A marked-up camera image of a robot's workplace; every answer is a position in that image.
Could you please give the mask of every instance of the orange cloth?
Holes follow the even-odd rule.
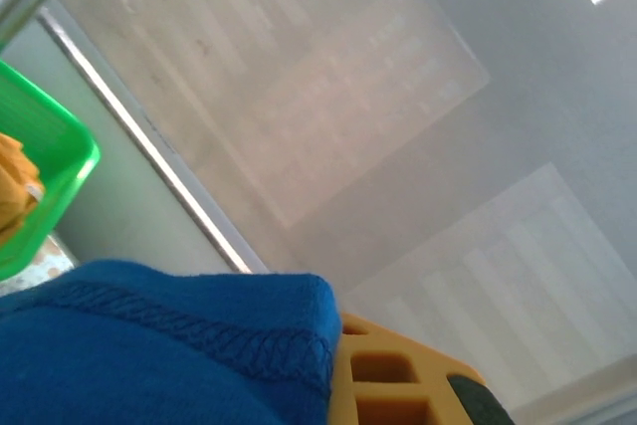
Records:
[[[22,143],[0,133],[0,246],[22,227],[44,192],[40,171]]]

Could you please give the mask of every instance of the orange plastic object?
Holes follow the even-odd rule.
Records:
[[[373,322],[343,315],[329,425],[471,425],[447,377],[469,365]]]

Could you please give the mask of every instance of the blue fabric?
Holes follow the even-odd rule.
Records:
[[[340,329],[317,276],[88,264],[0,299],[0,423],[324,424]]]

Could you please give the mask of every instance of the stitched seam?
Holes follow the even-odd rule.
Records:
[[[174,311],[124,288],[75,281],[49,284],[7,313],[58,308],[119,319],[152,329],[249,378],[297,380],[329,398],[333,370],[328,342],[306,329],[252,329]]]

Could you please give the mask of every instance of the green plastic basket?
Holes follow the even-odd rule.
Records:
[[[3,62],[0,132],[23,143],[47,189],[20,231],[0,247],[0,280],[4,280],[35,257],[100,160],[100,150],[77,118]]]

